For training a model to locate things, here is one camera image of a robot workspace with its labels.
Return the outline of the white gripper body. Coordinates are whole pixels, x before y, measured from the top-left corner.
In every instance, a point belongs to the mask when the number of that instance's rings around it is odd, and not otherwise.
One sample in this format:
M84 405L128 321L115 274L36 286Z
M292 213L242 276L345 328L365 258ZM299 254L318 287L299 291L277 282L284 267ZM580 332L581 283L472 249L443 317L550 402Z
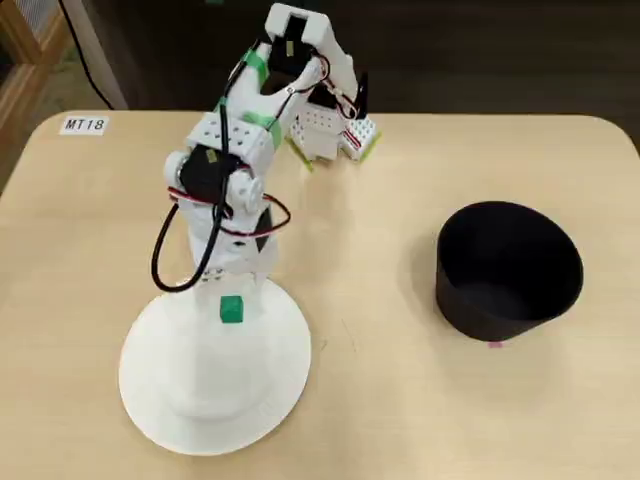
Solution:
M241 206L234 219L224 220L217 236L204 274L208 277L230 275L249 275L255 281L264 281L272 271L277 257L277 242L274 236L259 238L240 237L235 233L251 233L262 231L260 226L263 217L270 217L271 211L265 199L259 203L260 213L249 213ZM182 200L182 217L187 222L189 245L196 267L209 240L213 226L213 206L211 204L194 203Z

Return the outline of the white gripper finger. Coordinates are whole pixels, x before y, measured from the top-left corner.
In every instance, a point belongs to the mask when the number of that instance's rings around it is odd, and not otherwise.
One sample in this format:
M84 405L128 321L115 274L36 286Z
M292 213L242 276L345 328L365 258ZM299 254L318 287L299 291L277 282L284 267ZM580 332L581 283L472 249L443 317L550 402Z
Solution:
M195 287L195 302L200 322L220 324L220 302L226 293L227 282L224 275L214 275L202 279Z
M243 301L244 314L248 321L253 321L262 314L262 295L268 282L268 274L264 272L251 272L246 275L243 284Z

